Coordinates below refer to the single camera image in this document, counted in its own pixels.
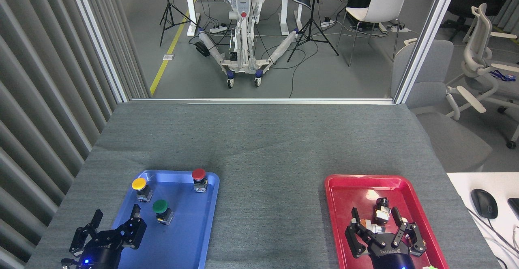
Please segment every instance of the yellow floor line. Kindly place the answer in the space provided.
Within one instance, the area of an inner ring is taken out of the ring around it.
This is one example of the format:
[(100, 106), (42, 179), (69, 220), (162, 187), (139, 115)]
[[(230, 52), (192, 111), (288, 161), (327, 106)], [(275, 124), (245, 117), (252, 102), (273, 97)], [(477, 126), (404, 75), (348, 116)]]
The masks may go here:
[[(187, 19), (184, 17), (182, 19), (182, 22), (185, 22), (185, 21), (187, 21)], [(184, 26), (186, 24), (187, 23), (181, 24), (178, 27), (178, 29), (176, 30), (175, 37), (173, 38), (173, 41), (171, 42), (171, 45), (169, 46), (169, 49), (167, 50), (166, 54), (173, 53), (173, 50), (175, 49), (176, 43), (178, 42), (178, 39), (180, 38), (180, 34), (182, 34), (182, 30), (184, 29)], [(159, 82), (161, 81), (162, 75), (164, 74), (165, 67), (167, 66), (167, 63), (169, 61), (170, 60), (163, 60), (163, 62), (161, 64), (161, 67), (159, 68), (159, 71), (157, 71), (157, 75), (155, 76), (155, 79), (153, 80), (152, 86), (150, 86), (150, 92), (152, 93), (152, 97), (155, 94), (155, 90), (157, 90), (157, 86), (158, 86)]]
[[(498, 28), (497, 26), (492, 26), (493, 29), (495, 29), (497, 32), (505, 32), (504, 30)], [(519, 45), (519, 41), (517, 39), (510, 39), (512, 42), (516, 43), (517, 45)]]

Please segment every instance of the green button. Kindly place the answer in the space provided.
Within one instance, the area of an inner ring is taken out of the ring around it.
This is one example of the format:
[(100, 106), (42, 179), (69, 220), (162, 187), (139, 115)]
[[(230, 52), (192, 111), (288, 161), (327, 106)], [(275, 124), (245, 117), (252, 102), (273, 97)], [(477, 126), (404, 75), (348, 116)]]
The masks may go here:
[(164, 213), (167, 209), (167, 202), (164, 199), (157, 200), (153, 204), (153, 212), (154, 213)]

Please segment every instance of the gripper logo text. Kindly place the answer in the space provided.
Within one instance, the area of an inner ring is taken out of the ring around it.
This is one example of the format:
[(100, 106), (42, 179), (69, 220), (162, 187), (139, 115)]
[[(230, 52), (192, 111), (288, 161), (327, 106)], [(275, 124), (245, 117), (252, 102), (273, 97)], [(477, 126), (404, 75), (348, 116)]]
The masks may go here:
[(380, 252), (382, 254), (400, 254), (400, 249), (397, 249), (397, 250), (382, 250)]

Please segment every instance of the red button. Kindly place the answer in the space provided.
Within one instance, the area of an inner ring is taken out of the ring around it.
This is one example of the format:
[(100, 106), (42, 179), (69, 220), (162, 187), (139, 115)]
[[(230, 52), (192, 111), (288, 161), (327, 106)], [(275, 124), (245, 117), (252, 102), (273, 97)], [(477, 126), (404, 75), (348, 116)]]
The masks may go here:
[(193, 179), (200, 181), (206, 177), (206, 171), (204, 169), (196, 169), (191, 173)]

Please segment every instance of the gray table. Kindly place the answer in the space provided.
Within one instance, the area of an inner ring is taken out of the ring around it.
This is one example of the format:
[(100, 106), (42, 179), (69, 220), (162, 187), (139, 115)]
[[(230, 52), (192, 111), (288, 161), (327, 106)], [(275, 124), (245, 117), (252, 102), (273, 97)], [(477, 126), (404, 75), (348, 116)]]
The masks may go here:
[(108, 229), (139, 172), (198, 167), (221, 180), (208, 269), (338, 268), (323, 185), (334, 173), (406, 177), (452, 269), (500, 268), (405, 106), (168, 101), (117, 107), (27, 268), (60, 268), (97, 208)]

